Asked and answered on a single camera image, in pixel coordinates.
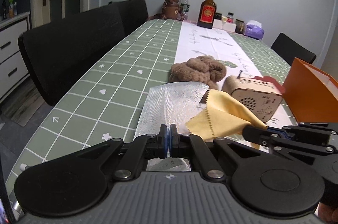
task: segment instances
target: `brown yarn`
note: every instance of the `brown yarn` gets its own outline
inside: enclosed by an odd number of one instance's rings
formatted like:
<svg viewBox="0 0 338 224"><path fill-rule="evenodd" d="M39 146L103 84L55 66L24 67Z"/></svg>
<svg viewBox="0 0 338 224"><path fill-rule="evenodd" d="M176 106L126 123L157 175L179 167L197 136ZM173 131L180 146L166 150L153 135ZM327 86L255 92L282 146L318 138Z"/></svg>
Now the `brown yarn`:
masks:
<svg viewBox="0 0 338 224"><path fill-rule="evenodd" d="M217 83L225 77L226 67L222 63L209 56L198 56L197 59L200 59L209 66L211 81Z"/></svg>
<svg viewBox="0 0 338 224"><path fill-rule="evenodd" d="M187 62L173 64L169 82L202 82L209 86L209 89L218 89L217 82L226 75L226 67L210 56L199 56L191 58ZM201 102L207 100L206 92Z"/></svg>

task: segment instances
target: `white mesh fabric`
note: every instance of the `white mesh fabric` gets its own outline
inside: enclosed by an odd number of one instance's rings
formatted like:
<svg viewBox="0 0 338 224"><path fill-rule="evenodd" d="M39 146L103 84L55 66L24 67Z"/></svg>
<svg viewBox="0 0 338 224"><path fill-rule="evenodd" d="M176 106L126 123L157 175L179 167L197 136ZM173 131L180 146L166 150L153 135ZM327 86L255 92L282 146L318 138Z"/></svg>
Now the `white mesh fabric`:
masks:
<svg viewBox="0 0 338 224"><path fill-rule="evenodd" d="M149 90L136 128L134 139L148 133L159 133L161 124L180 126L198 113L196 106L208 90L200 82L168 83Z"/></svg>

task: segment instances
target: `purple tissue box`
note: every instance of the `purple tissue box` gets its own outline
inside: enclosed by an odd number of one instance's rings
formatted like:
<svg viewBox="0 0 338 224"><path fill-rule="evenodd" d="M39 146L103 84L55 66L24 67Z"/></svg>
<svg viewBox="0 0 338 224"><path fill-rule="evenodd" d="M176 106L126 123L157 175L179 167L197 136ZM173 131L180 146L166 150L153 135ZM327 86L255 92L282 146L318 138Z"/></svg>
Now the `purple tissue box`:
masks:
<svg viewBox="0 0 338 224"><path fill-rule="evenodd" d="M259 26L255 25L245 25L243 30L243 35L249 36L251 38L255 38L258 40L263 39L264 30L261 29Z"/></svg>

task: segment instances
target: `brown glass bottle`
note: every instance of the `brown glass bottle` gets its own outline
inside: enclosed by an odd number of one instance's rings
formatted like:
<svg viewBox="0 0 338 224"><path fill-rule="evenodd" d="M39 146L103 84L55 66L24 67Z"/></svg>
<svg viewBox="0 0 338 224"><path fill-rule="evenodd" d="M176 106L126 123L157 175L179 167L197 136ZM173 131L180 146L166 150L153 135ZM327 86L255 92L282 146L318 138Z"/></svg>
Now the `brown glass bottle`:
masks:
<svg viewBox="0 0 338 224"><path fill-rule="evenodd" d="M214 0L205 0L201 4L201 10L199 11L197 25L212 29L214 23L215 13L217 6Z"/></svg>

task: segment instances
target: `red tag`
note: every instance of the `red tag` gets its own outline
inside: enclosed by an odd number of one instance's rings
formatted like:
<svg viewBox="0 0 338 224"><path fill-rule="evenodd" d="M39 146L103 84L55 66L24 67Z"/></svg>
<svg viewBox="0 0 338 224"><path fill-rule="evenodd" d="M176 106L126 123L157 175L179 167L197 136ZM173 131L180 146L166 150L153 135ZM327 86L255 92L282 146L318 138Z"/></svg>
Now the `red tag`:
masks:
<svg viewBox="0 0 338 224"><path fill-rule="evenodd" d="M202 10L201 22L211 24L214 20L215 8L210 5L205 5Z"/></svg>

